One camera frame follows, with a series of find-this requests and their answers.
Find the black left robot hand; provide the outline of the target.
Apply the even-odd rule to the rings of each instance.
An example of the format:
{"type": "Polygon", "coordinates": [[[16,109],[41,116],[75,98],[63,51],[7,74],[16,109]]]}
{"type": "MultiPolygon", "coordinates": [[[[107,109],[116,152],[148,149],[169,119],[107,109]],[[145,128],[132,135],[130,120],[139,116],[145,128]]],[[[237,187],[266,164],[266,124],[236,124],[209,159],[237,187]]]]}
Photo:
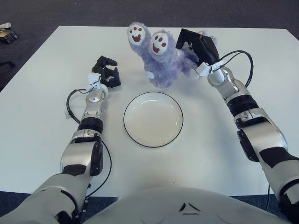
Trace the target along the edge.
{"type": "Polygon", "coordinates": [[[101,74],[100,83],[107,87],[114,88],[121,85],[118,63],[105,56],[100,56],[96,64],[92,68],[92,72],[101,74]]]}

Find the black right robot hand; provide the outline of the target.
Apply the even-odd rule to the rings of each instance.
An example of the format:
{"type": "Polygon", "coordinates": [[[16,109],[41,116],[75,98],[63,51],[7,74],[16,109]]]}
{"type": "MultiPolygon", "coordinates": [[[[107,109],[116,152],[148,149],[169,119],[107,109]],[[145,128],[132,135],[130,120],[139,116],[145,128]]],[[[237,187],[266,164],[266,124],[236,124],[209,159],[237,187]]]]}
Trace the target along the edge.
{"type": "Polygon", "coordinates": [[[189,52],[197,57],[194,61],[198,66],[202,63],[213,65],[220,60],[217,48],[211,37],[182,28],[176,43],[177,49],[183,49],[188,44],[189,52]]]}

